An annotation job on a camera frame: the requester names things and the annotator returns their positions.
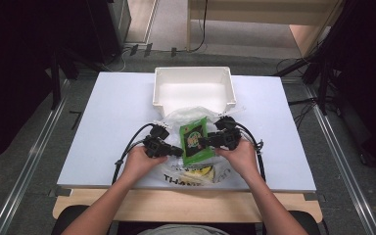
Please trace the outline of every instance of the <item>metal rail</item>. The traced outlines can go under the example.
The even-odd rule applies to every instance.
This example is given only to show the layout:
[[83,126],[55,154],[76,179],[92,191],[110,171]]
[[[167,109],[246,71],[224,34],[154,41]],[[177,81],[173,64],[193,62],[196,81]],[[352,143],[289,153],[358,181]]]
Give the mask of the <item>metal rail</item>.
[[42,153],[44,152],[45,146],[48,143],[48,140],[53,132],[54,126],[56,125],[60,114],[63,110],[64,104],[66,103],[67,94],[70,90],[70,83],[65,80],[62,87],[63,98],[60,104],[56,107],[55,110],[51,111],[48,116],[44,127],[41,130],[41,133],[38,136],[38,139],[33,144],[32,148],[29,150],[28,159],[26,160],[25,165],[23,166],[23,171],[18,177],[17,182],[15,183],[11,193],[6,199],[4,206],[0,213],[0,235],[6,234],[8,228],[11,224],[11,221],[15,215],[15,212],[18,209],[18,206],[23,199],[26,188],[29,184],[32,175],[34,174],[36,167],[38,166],[39,160],[41,159]]
[[[316,93],[311,86],[306,86],[305,88],[308,98],[316,97]],[[317,106],[314,108],[314,112],[325,135],[326,141],[328,142],[329,148],[331,149],[332,156],[335,159],[338,170],[343,176],[344,183],[347,186],[353,205],[358,212],[359,218],[361,219],[366,233],[371,235],[376,234],[376,219],[372,209],[370,208],[361,188],[358,185],[358,182],[356,181],[355,176],[353,175],[353,171],[347,162],[345,154],[335,136],[328,117],[324,116]]]

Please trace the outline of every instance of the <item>white plastic bag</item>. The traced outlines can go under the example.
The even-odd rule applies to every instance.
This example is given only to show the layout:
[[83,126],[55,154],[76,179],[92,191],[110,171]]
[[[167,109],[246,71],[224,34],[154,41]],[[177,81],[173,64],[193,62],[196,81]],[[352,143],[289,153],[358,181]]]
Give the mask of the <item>white plastic bag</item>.
[[[169,136],[165,142],[181,148],[180,126],[201,118],[207,118],[207,132],[217,131],[214,125],[218,120],[217,115],[203,107],[183,108],[172,112],[161,120],[162,123],[171,127],[168,130]],[[184,165],[182,158],[169,156],[167,162],[161,165],[164,181],[186,186],[219,183],[226,179],[233,170],[228,160],[221,156],[214,156],[196,164],[186,165]]]

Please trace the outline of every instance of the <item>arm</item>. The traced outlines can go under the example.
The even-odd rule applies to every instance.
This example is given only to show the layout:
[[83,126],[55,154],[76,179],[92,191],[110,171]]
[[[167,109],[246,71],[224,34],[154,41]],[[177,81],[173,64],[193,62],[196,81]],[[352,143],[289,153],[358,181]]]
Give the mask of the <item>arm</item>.
[[150,159],[143,147],[134,147],[127,156],[123,173],[112,187],[81,214],[63,234],[106,234],[118,208],[131,187],[166,157]]
[[249,141],[241,139],[233,151],[215,149],[215,152],[225,157],[249,185],[269,234],[306,234],[261,178],[256,152]]

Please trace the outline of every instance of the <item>green package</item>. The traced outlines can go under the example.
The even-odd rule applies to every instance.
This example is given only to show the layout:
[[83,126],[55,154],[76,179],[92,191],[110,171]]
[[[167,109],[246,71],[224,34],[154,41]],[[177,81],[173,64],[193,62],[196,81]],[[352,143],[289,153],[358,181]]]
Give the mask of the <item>green package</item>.
[[210,147],[200,148],[201,146],[198,142],[199,138],[208,137],[206,117],[182,125],[179,129],[179,136],[184,150],[182,161],[185,165],[198,163],[214,156],[214,152]]

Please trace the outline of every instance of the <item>white table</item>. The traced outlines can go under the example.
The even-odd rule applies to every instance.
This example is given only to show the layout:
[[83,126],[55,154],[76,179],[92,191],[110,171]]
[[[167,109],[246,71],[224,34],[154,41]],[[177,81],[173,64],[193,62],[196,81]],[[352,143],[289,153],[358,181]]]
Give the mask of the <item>white table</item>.
[[[153,73],[99,74],[60,174],[60,186],[110,186],[115,162],[136,130],[162,119],[152,106],[154,79]],[[233,75],[232,81],[236,107],[246,108],[233,117],[248,127],[257,140],[263,140],[262,157],[268,186],[274,192],[314,192],[316,188],[280,78]],[[141,189],[176,187],[161,179],[155,170],[135,186]],[[247,190],[248,186],[235,174],[213,186],[189,189]]]

